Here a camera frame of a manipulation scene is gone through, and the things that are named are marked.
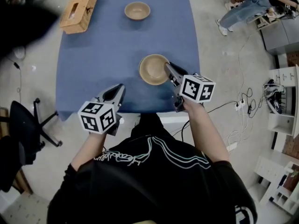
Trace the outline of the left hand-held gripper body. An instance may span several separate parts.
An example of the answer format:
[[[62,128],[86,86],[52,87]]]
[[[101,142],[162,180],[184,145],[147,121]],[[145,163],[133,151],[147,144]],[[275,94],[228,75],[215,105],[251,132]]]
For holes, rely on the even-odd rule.
[[[104,101],[94,97],[91,101],[84,102],[78,111],[83,130],[115,136],[122,118],[117,114],[122,100],[122,98],[114,98]]]

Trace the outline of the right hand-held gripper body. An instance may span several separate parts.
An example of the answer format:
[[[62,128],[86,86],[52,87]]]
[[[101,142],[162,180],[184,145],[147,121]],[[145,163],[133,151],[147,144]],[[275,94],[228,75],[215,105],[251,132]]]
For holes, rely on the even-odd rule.
[[[190,100],[194,103],[209,102],[212,99],[215,82],[201,75],[184,75],[176,80],[174,107],[176,112],[184,111],[183,102]]]

